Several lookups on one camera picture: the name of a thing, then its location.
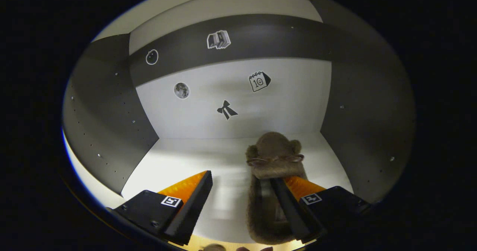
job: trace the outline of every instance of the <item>moon sticker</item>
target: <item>moon sticker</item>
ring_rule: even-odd
[[[186,99],[189,97],[190,89],[185,83],[177,83],[174,86],[174,93],[180,99]]]
[[[146,55],[146,63],[149,65],[154,65],[157,63],[159,59],[159,54],[157,53],[156,49],[152,49],[148,51],[148,54]]]

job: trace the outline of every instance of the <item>white floor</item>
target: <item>white floor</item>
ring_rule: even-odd
[[[341,163],[320,133],[285,136],[302,143],[303,164],[311,182],[324,188],[340,185],[353,192]],[[211,170],[213,187],[194,234],[218,241],[253,243],[245,225],[250,182],[245,150],[256,140],[159,139],[133,171],[121,195],[129,200],[142,190],[160,191],[184,178]]]

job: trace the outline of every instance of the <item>brown plush toy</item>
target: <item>brown plush toy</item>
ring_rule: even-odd
[[[278,132],[262,135],[246,152],[252,167],[252,183],[247,205],[247,228],[259,244],[282,244],[294,239],[278,199],[269,185],[270,178],[306,178],[301,161],[301,144]]]

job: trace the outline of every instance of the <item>white backdrop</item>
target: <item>white backdrop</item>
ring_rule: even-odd
[[[136,88],[160,139],[259,137],[268,131],[320,131],[331,84],[331,62],[315,59],[255,59],[194,68]],[[252,90],[249,76],[263,71],[269,86]],[[174,93],[176,83],[190,90]],[[227,120],[217,109],[224,100],[238,115]]]

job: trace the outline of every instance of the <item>calendar sticker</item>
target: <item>calendar sticker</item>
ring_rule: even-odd
[[[249,81],[252,86],[252,91],[257,92],[269,86],[271,79],[263,71],[259,71],[249,76]]]

